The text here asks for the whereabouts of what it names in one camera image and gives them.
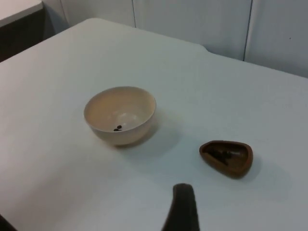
small brown dish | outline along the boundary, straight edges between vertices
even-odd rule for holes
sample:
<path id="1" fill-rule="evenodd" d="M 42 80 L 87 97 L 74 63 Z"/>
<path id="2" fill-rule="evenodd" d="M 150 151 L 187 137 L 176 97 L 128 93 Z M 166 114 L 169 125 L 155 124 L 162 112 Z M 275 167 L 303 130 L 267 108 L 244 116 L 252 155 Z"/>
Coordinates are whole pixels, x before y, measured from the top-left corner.
<path id="1" fill-rule="evenodd" d="M 249 171 L 253 152 L 248 144 L 234 141 L 211 141 L 199 153 L 214 169 L 231 178 L 241 178 Z"/>

dark object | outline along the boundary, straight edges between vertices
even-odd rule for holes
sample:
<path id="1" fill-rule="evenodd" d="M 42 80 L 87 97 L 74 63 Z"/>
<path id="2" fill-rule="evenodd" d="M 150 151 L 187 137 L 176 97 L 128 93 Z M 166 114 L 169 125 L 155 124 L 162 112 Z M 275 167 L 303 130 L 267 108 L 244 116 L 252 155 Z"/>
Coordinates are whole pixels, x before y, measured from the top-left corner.
<path id="1" fill-rule="evenodd" d="M 233 141 L 211 141 L 199 153 L 214 169 L 231 178 L 241 178 L 249 171 L 253 152 L 248 144 Z"/>
<path id="2" fill-rule="evenodd" d="M 0 215 L 0 230 L 1 231 L 17 231 L 3 216 Z"/>
<path id="3" fill-rule="evenodd" d="M 173 200 L 162 231 L 200 231 L 191 185 L 176 184 L 173 187 Z"/>
<path id="4" fill-rule="evenodd" d="M 228 162 L 226 161 L 227 155 L 225 155 L 226 152 L 220 152 L 215 149 L 210 149 L 207 151 L 212 157 L 217 159 L 218 161 L 222 162 L 224 165 L 228 166 Z"/>
<path id="5" fill-rule="evenodd" d="M 42 9 L 0 27 L 0 62 L 42 42 L 44 24 Z"/>

bowl rim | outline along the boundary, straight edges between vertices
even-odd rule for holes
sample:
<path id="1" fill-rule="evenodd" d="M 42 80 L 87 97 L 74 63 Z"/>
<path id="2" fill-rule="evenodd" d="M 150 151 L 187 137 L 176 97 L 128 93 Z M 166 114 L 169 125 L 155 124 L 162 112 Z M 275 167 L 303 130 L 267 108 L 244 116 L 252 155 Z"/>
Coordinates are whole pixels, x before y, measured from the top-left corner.
<path id="1" fill-rule="evenodd" d="M 131 130 L 133 130 L 133 129 L 136 129 L 136 128 L 142 126 L 143 124 L 145 124 L 146 122 L 148 122 L 148 121 L 153 117 L 153 115 L 154 115 L 154 113 L 155 113 L 155 111 L 156 111 L 157 105 L 156 105 L 156 99 L 155 99 L 155 97 L 154 97 L 150 92 L 148 92 L 148 91 L 145 90 L 145 89 L 138 88 L 138 87 L 134 87 L 134 86 L 118 86 L 118 87 L 113 87 L 113 88 L 105 89 L 105 90 L 103 90 L 103 91 L 101 91 L 101 92 L 95 94 L 95 95 L 92 96 L 92 97 L 90 98 L 90 100 L 86 103 L 86 106 L 85 106 L 84 109 L 83 109 L 83 118 L 84 118 L 84 120 L 86 121 L 86 123 L 87 123 L 87 125 L 88 125 L 89 127 L 91 127 L 92 129 L 94 129 L 94 130 L 96 130 L 96 131 L 101 131 L 101 132 L 105 132 L 105 133 L 115 133 L 115 131 L 102 130 L 102 129 L 97 128 L 97 127 L 93 126 L 92 124 L 90 124 L 90 122 L 88 122 L 88 120 L 87 120 L 86 117 L 85 117 L 85 112 L 86 112 L 86 109 L 87 109 L 88 105 L 90 104 L 90 102 L 91 102 L 94 98 L 96 98 L 97 96 L 99 96 L 100 94 L 102 94 L 102 93 L 104 93 L 104 92 L 106 92 L 106 91 L 109 91 L 109 90 L 125 89 L 125 88 L 137 89 L 137 90 L 141 90 L 141 91 L 144 91 L 144 92 L 146 92 L 147 94 L 149 94 L 149 95 L 151 96 L 151 98 L 153 99 L 153 102 L 154 102 L 154 110 L 153 110 L 153 112 L 151 113 L 151 115 L 150 115 L 144 122 L 142 122 L 141 124 L 139 124 L 139 125 L 137 125 L 137 126 L 134 126 L 134 127 L 130 128 L 130 129 L 124 130 L 124 131 L 117 131 L 116 133 L 123 133 L 123 132 L 128 132 L 128 131 L 131 131 Z"/>

white table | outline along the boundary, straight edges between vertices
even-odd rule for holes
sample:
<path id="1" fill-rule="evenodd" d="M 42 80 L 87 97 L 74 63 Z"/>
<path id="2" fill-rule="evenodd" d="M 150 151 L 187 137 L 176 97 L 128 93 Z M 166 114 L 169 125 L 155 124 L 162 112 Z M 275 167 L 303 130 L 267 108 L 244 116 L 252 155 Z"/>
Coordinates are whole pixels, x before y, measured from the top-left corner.
<path id="1" fill-rule="evenodd" d="M 41 9 L 41 0 L 0 0 L 0 27 Z"/>
<path id="2" fill-rule="evenodd" d="M 82 115 L 121 85 L 158 106 L 154 135 L 128 149 Z M 203 231 L 306 230 L 307 117 L 308 79 L 90 19 L 0 64 L 0 214 L 20 231 L 157 231 L 185 182 Z M 244 179 L 203 162 L 210 140 L 251 145 Z"/>

cream ceramic bowl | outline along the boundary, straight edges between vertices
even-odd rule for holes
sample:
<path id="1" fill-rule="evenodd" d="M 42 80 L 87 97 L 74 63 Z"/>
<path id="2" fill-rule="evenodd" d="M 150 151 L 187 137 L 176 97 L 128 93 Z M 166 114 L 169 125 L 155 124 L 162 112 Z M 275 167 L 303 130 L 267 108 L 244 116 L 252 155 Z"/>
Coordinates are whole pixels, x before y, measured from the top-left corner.
<path id="1" fill-rule="evenodd" d="M 107 143 L 125 145 L 136 142 L 149 131 L 155 110 L 156 101 L 149 92 L 136 87 L 116 87 L 95 95 L 84 109 L 84 118 Z"/>

